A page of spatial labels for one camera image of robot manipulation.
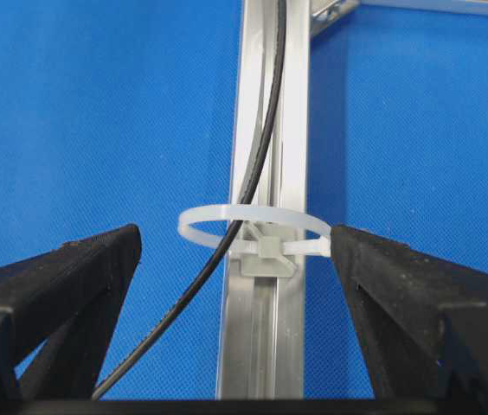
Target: white cable tie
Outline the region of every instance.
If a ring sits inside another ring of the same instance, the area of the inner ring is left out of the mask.
[[[247,220],[250,222],[271,222],[286,227],[304,229],[319,235],[317,239],[302,239],[283,243],[283,255],[331,256],[331,227],[310,214],[290,209],[257,205],[208,205],[185,210],[178,217],[180,235],[198,245],[216,248],[221,236],[200,231],[191,225],[218,220]],[[254,240],[235,239],[231,252],[257,254],[258,243]]]

